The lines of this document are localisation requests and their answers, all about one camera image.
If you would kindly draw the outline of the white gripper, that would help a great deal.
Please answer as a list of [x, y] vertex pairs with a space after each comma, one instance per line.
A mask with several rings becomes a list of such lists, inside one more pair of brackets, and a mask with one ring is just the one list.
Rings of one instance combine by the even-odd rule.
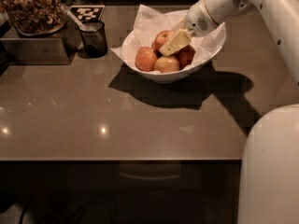
[[209, 15], [205, 0], [199, 0], [187, 12], [184, 19], [174, 27], [174, 33], [162, 45], [160, 52], [163, 56], [170, 56], [187, 47], [192, 37], [203, 37], [218, 28]]

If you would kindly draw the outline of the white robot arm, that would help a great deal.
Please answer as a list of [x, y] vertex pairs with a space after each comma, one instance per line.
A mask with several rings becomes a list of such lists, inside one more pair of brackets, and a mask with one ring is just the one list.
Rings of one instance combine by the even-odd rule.
[[[257, 92], [262, 99], [290, 93], [292, 87], [283, 81], [298, 77], [297, 0], [200, 0], [187, 18], [205, 17], [215, 23], [249, 7], [259, 10], [276, 43], [273, 56], [247, 58], [247, 63], [257, 70]], [[220, 89], [222, 104], [241, 127], [250, 129], [242, 162], [225, 158], [214, 161], [200, 148], [227, 146], [226, 137], [231, 130], [220, 113], [212, 112], [199, 124], [201, 138], [195, 143], [182, 140], [175, 129], [193, 123], [197, 114], [164, 115], [165, 150], [192, 173], [190, 183], [204, 190], [200, 203], [176, 201], [183, 211], [177, 224], [299, 224], [298, 107], [277, 107], [256, 118], [240, 91], [225, 88], [234, 85], [236, 79], [233, 73], [218, 73], [206, 77], [204, 82]]]

